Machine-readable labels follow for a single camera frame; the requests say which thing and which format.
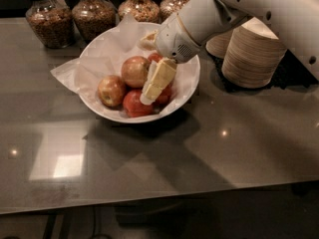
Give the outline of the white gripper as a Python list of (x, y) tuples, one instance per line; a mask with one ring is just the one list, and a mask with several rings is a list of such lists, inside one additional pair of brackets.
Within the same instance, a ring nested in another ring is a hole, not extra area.
[(140, 38), (139, 48), (157, 49), (167, 57), (151, 62), (140, 101), (151, 105), (173, 80), (177, 64), (188, 62), (209, 39), (227, 32), (232, 20), (232, 11), (220, 0), (189, 0), (160, 25), (158, 32)]

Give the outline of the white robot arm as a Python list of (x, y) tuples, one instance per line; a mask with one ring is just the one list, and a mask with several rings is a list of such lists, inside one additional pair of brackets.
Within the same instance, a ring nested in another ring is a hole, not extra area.
[(319, 78), (319, 0), (189, 0), (140, 40), (178, 64), (208, 39), (255, 17), (268, 27), (315, 78)]

